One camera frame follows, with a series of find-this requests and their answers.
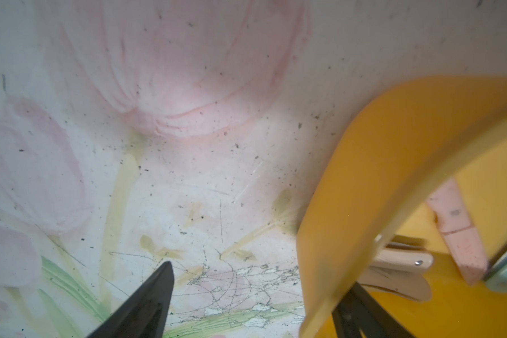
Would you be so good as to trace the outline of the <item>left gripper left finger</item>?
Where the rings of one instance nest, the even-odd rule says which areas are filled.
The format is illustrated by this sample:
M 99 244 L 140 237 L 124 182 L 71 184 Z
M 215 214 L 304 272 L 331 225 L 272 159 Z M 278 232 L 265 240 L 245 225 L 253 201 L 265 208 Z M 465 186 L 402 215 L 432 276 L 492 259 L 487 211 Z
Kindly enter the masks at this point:
M 170 261 L 162 263 L 89 338 L 162 338 L 175 276 Z

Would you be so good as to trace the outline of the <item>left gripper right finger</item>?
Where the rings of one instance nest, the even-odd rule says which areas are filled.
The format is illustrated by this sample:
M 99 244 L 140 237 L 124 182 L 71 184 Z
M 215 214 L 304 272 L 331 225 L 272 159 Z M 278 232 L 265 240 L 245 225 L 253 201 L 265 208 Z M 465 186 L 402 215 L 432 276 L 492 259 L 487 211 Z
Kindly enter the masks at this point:
M 413 338 L 403 325 L 355 283 L 332 312 L 339 338 Z

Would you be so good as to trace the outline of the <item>yellow plastic storage box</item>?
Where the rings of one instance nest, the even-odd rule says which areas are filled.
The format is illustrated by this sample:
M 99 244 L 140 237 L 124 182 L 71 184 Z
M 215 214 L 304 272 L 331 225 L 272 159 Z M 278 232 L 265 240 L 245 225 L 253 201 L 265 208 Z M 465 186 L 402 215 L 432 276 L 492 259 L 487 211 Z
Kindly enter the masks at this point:
M 414 337 L 507 337 L 507 293 L 467 284 L 426 204 L 454 177 L 489 268 L 507 250 L 507 77 L 424 77 L 353 120 L 300 225 L 301 337 L 337 337 L 332 312 L 385 248 L 434 257 L 417 302 L 363 287 Z

